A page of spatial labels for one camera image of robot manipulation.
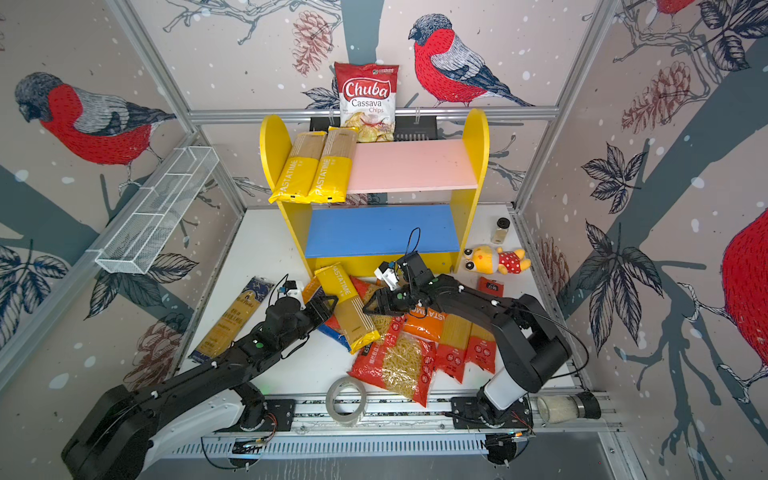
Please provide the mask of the yellow Pastatime spaghetti bag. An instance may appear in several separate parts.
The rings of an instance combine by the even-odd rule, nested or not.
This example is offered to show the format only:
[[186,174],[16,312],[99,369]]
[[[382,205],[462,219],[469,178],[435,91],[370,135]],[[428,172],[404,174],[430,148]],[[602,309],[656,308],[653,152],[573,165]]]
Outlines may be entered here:
[[355,128],[330,127],[308,199],[315,204],[344,203],[358,132]]
[[325,141],[326,133],[323,131],[304,132],[297,136],[277,185],[272,190],[270,203],[277,201],[310,203],[309,190],[318,169]]

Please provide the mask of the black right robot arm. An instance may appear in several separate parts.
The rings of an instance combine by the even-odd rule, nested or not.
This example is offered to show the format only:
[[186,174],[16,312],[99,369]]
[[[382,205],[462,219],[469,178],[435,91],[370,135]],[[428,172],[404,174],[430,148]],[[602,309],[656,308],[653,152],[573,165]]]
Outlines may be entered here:
[[480,292],[451,275],[433,274],[417,252],[382,263],[375,275],[386,286],[365,303],[364,313],[401,316],[422,307],[458,316],[493,335],[503,369],[479,390],[476,422],[501,426],[515,402],[539,392],[572,356],[559,324],[531,295]]

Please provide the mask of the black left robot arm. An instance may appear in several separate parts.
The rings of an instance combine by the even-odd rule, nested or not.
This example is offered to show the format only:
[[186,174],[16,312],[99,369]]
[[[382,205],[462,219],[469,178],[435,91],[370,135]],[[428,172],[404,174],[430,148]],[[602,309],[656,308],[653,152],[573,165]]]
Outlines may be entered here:
[[338,303],[321,295],[305,306],[283,297],[265,319],[211,360],[158,385],[135,391],[123,385],[103,393],[64,446],[61,458],[74,479],[135,479],[163,427],[215,395],[233,390],[258,410],[261,392],[251,381],[279,361],[291,345],[301,348]]

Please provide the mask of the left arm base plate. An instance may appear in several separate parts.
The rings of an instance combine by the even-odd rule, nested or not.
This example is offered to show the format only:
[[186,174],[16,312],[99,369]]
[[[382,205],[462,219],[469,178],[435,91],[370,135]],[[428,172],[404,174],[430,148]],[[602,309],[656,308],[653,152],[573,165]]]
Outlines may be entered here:
[[215,433],[237,433],[242,435],[291,430],[297,402],[293,399],[267,398],[261,407],[246,407],[232,426],[219,428]]

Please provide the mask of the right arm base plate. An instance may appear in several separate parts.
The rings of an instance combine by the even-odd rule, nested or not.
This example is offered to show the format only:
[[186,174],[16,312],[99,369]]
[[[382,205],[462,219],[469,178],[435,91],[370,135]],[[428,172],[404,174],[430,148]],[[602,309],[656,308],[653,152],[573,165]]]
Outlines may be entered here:
[[455,429],[523,429],[534,425],[533,412],[527,397],[513,402],[506,409],[497,409],[489,400],[476,397],[453,397],[445,415]]

